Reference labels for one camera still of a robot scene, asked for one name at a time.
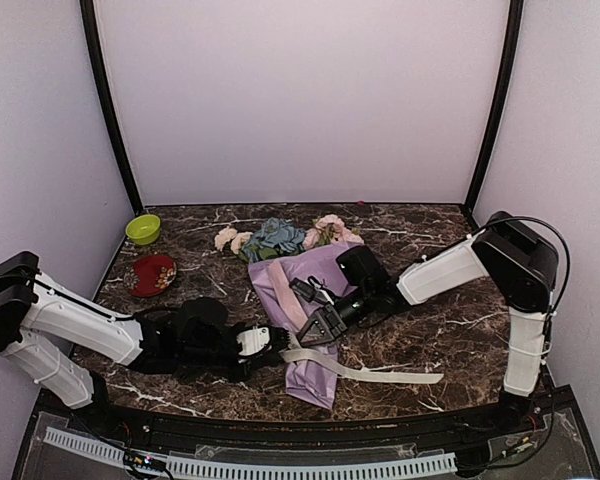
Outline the purple and pink wrapping paper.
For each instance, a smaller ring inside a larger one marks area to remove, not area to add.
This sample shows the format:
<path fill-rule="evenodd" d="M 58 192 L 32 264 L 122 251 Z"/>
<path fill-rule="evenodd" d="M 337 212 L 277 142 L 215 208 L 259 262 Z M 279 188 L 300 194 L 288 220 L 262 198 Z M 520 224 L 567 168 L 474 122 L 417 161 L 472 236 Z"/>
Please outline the purple and pink wrapping paper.
<path fill-rule="evenodd" d="M 320 307 L 292 291 L 290 282 L 297 278 L 316 278 L 337 296 L 352 288 L 336 263 L 336 258 L 354 247 L 353 242 L 337 242 L 310 249 L 296 256 L 263 260 L 248 265 L 251 284 L 274 326 L 298 333 L 309 316 Z M 332 409 L 338 376 L 322 365 L 303 360 L 286 366 L 286 393 L 317 407 Z"/>

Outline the white printed ribbon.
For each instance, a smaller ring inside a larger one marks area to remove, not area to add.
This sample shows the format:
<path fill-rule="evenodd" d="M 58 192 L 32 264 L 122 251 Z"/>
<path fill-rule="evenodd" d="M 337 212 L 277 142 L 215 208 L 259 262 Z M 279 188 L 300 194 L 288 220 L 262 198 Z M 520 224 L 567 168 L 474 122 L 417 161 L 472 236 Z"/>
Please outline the white printed ribbon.
<path fill-rule="evenodd" d="M 443 373 L 406 370 L 406 364 L 389 364 L 379 367 L 348 367 L 331 353 L 312 348 L 294 348 L 281 352 L 288 365 L 287 384 L 302 387 L 329 387 L 335 389 L 339 379 L 378 384 L 437 384 Z"/>

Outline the blue fake flower stem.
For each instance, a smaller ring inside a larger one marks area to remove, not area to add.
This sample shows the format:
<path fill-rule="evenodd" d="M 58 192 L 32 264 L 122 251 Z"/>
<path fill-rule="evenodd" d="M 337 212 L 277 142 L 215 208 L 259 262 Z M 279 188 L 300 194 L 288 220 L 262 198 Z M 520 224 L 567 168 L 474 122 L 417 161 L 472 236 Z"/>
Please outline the blue fake flower stem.
<path fill-rule="evenodd" d="M 304 252 L 306 230 L 291 221 L 269 218 L 240 248 L 238 256 L 252 264 Z"/>

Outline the white fake flower stem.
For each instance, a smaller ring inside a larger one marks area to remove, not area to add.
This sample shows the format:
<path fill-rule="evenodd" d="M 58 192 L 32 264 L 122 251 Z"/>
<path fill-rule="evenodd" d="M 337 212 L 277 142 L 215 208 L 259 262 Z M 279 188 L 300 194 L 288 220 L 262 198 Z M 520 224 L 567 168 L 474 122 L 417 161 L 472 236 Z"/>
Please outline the white fake flower stem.
<path fill-rule="evenodd" d="M 252 235 L 252 232 L 239 232 L 235 228 L 227 226 L 216 234 L 214 246 L 217 251 L 228 247 L 233 254 L 237 255 Z"/>

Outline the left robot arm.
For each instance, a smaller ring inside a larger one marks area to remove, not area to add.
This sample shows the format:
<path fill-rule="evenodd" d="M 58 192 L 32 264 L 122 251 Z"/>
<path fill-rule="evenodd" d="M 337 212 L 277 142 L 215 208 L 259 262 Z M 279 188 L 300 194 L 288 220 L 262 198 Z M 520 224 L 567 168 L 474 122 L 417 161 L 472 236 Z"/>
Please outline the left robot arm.
<path fill-rule="evenodd" d="M 38 262 L 23 251 L 0 264 L 0 356 L 67 407 L 82 409 L 83 421 L 100 436 L 121 427 L 120 412 L 106 402 L 106 383 L 71 361 L 51 336 L 145 375 L 191 367 L 217 370 L 236 382 L 276 364 L 288 341 L 281 328 L 227 326 L 227 309 L 209 297 L 124 315 L 65 289 Z"/>

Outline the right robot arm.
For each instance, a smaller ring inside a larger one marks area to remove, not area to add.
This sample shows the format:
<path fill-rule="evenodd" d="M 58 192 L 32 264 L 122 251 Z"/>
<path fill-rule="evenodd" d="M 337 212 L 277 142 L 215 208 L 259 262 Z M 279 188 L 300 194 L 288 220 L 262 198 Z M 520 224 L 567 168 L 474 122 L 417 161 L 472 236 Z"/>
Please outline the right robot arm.
<path fill-rule="evenodd" d="M 529 416 L 524 398 L 536 388 L 551 348 L 553 318 L 571 274 L 569 246 L 561 232 L 539 218 L 498 211 L 463 239 L 390 274 L 365 245 L 336 260 L 349 292 L 336 294 L 314 276 L 294 278 L 294 296 L 316 305 L 296 335 L 301 347 L 331 344 L 370 318 L 385 320 L 466 286 L 498 294 L 509 320 L 502 389 L 508 397 L 490 413 L 501 434 Z"/>

